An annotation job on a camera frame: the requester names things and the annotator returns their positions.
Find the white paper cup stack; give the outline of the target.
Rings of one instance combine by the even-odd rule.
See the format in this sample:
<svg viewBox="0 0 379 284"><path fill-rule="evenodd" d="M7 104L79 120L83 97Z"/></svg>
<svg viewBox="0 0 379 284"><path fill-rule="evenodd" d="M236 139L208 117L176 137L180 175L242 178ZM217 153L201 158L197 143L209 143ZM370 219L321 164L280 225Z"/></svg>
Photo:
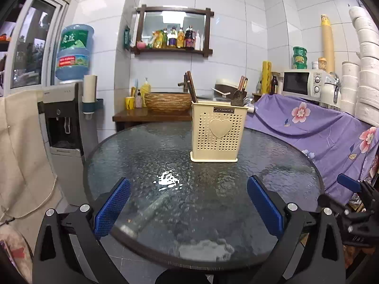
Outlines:
<svg viewBox="0 0 379 284"><path fill-rule="evenodd" d="M82 110L86 120L92 119L96 109L96 75L85 75L83 82Z"/></svg>

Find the purple floral cloth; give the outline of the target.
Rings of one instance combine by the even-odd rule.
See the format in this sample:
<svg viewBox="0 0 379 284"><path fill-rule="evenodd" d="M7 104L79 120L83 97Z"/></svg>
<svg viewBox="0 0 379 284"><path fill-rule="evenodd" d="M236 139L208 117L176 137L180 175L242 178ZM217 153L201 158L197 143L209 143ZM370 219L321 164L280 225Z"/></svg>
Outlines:
<svg viewBox="0 0 379 284"><path fill-rule="evenodd" d="M301 98L265 94L247 114L245 127L279 138L302 151L322 177L325 191L342 204L353 192L337 183L345 174L363 180L378 163L378 128L346 112Z"/></svg>

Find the white microwave oven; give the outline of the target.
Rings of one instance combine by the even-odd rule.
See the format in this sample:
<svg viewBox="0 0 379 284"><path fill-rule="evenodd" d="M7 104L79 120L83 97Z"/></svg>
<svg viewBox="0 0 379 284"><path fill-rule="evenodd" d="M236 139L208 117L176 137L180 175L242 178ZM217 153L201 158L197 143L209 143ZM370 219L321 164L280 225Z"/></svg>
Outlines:
<svg viewBox="0 0 379 284"><path fill-rule="evenodd" d="M285 71L281 94L320 102L321 90L327 79L333 79L333 77L320 69L292 69Z"/></svg>

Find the woven wicker basket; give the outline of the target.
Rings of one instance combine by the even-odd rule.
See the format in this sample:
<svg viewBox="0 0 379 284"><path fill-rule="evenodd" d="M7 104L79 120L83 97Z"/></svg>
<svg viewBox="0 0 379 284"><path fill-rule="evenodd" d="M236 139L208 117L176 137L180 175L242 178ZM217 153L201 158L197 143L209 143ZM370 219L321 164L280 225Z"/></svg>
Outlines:
<svg viewBox="0 0 379 284"><path fill-rule="evenodd" d="M145 94L146 107L156 112L182 112L191 107L191 95L189 93L158 93Z"/></svg>

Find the blue water jug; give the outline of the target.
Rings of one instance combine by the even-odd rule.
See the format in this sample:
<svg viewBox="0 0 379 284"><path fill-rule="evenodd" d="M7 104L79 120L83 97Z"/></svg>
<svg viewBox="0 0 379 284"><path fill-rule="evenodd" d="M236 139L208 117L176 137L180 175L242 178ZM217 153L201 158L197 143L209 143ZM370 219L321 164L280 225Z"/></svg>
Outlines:
<svg viewBox="0 0 379 284"><path fill-rule="evenodd" d="M62 30L55 69L60 81L82 80L89 74L94 33L87 24L72 24Z"/></svg>

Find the beige cloth cover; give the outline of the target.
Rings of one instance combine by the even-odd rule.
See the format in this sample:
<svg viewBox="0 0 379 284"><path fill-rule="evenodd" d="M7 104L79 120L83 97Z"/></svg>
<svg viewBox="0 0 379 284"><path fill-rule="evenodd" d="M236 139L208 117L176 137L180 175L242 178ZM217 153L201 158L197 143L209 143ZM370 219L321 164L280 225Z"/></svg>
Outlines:
<svg viewBox="0 0 379 284"><path fill-rule="evenodd" d="M42 136L38 90L1 98L1 219L34 247L47 209L62 200Z"/></svg>

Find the water dispenser machine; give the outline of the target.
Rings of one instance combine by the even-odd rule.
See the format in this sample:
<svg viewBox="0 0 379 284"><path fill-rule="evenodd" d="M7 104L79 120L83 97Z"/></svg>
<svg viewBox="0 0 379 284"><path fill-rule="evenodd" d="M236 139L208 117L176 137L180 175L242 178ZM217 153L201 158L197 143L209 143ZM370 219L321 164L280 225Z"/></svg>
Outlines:
<svg viewBox="0 0 379 284"><path fill-rule="evenodd" d="M96 116L84 113L82 96L83 83L72 81L44 89L40 105L53 172L67 202L75 206L87 202L84 164L98 145Z"/></svg>

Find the dark wooden side table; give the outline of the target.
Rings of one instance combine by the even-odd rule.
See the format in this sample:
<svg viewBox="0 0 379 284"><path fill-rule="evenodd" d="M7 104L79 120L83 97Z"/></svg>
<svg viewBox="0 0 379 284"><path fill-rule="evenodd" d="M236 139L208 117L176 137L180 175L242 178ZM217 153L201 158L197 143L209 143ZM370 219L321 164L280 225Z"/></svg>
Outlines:
<svg viewBox="0 0 379 284"><path fill-rule="evenodd" d="M148 108L136 108L133 110L121 111L113 116L113 122L116 124L117 132L150 122L178 122L191 120L191 110L167 113L152 111Z"/></svg>

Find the cream perforated utensil holder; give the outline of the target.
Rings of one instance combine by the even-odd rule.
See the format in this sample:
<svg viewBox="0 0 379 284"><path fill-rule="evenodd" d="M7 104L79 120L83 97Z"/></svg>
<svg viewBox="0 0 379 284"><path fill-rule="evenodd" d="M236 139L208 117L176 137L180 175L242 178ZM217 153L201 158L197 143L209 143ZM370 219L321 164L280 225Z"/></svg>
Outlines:
<svg viewBox="0 0 379 284"><path fill-rule="evenodd" d="M237 162L247 111L226 102L192 103L191 161Z"/></svg>

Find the silver metal spoon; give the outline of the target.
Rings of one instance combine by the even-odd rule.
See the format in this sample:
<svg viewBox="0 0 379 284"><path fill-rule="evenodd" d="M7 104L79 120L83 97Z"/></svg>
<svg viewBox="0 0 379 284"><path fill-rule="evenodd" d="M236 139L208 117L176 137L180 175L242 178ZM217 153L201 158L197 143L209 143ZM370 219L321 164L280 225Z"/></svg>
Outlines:
<svg viewBox="0 0 379 284"><path fill-rule="evenodd" d="M231 106L242 107L244 105L244 95L240 90L236 90L231 99Z"/></svg>

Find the yellow mug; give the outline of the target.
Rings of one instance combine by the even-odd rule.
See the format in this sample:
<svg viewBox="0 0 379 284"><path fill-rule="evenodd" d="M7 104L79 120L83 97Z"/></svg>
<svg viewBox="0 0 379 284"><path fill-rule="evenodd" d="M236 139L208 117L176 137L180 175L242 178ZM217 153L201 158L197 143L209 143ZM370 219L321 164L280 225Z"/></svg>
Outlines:
<svg viewBox="0 0 379 284"><path fill-rule="evenodd" d="M126 110L135 109L135 97L126 97L125 98L125 109Z"/></svg>

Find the white electric kettle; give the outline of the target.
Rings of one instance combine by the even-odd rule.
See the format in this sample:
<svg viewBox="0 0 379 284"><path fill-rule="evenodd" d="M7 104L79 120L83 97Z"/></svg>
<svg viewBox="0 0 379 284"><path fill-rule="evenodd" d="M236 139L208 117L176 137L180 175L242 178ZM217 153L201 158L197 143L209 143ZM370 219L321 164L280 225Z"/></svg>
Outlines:
<svg viewBox="0 0 379 284"><path fill-rule="evenodd" d="M323 108L340 111L341 93L340 79L334 72L330 72L325 77L322 86L319 105Z"/></svg>

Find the green stacked containers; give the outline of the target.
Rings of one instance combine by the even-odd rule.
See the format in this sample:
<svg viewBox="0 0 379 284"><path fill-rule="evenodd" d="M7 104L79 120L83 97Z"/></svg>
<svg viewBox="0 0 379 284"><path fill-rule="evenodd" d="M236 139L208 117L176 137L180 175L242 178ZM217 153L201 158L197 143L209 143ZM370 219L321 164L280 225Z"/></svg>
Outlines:
<svg viewBox="0 0 379 284"><path fill-rule="evenodd" d="M307 50L300 46L293 47L293 68L306 69L307 68Z"/></svg>

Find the stacked white paper rolls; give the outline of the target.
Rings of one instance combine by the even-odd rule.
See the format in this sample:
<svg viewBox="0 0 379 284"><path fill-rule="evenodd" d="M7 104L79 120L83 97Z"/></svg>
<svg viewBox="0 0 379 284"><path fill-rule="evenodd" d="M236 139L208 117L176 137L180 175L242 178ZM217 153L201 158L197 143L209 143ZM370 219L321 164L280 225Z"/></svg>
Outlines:
<svg viewBox="0 0 379 284"><path fill-rule="evenodd" d="M340 109L372 126L378 126L378 28L365 8L349 9L358 37L360 60L342 63Z"/></svg>

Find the bronze faucet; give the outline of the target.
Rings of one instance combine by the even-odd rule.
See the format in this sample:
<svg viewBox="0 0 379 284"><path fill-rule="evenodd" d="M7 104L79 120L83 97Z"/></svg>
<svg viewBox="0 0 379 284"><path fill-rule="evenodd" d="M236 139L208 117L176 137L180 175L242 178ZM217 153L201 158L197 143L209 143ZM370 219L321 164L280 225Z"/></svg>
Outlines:
<svg viewBox="0 0 379 284"><path fill-rule="evenodd" d="M183 76L183 82L182 83L178 83L177 85L179 87L183 88L183 92L184 93L188 93L189 92L189 79L188 79L188 76L187 76L186 73Z"/></svg>

